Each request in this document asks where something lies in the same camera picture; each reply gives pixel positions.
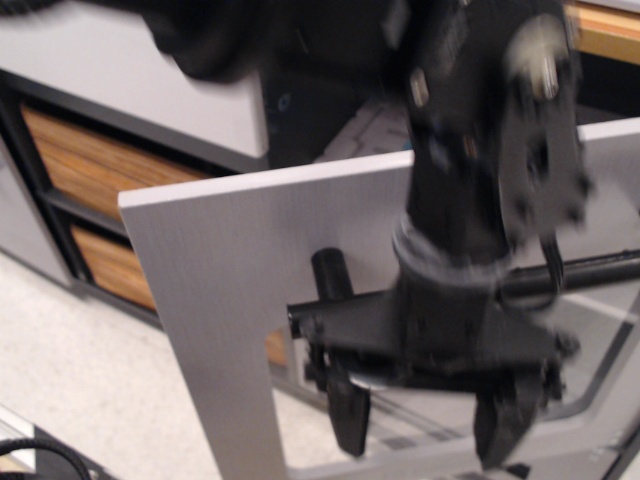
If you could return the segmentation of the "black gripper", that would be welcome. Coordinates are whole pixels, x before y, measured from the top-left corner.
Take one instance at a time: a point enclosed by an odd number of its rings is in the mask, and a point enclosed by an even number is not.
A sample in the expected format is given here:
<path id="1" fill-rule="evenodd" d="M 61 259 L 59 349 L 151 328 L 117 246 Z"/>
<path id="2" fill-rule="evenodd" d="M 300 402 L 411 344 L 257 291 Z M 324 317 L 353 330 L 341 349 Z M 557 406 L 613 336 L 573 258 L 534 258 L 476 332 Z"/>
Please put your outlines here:
<path id="1" fill-rule="evenodd" d="M 355 294 L 339 249 L 311 259 L 319 299 Z M 332 307 L 303 321 L 305 376 L 327 393 L 338 447 L 366 450 L 370 390 L 407 388 L 476 395 L 473 433 L 483 470 L 501 467 L 548 399 L 562 396 L 561 370 L 580 343 L 487 291 L 400 274 L 383 297 Z"/>

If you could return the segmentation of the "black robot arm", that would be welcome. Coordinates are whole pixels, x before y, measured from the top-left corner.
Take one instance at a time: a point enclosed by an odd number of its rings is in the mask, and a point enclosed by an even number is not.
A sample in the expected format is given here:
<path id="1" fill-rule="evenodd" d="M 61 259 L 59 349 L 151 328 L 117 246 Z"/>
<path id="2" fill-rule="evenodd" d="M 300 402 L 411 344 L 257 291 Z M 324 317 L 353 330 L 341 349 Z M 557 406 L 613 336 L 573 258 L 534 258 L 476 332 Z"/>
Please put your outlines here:
<path id="1" fill-rule="evenodd" d="M 319 298 L 289 310 L 307 377 L 339 447 L 365 451 L 376 383 L 474 393 L 476 454 L 500 467 L 562 396 L 579 347 L 503 291 L 514 251 L 538 238 L 562 292 L 558 227 L 592 183 L 576 127 L 579 60 L 560 1 L 117 1 L 187 76 L 240 80 L 259 66 L 379 89 L 408 114 L 414 164 L 393 233 L 391 290 L 353 292 L 342 253 L 317 251 Z"/>

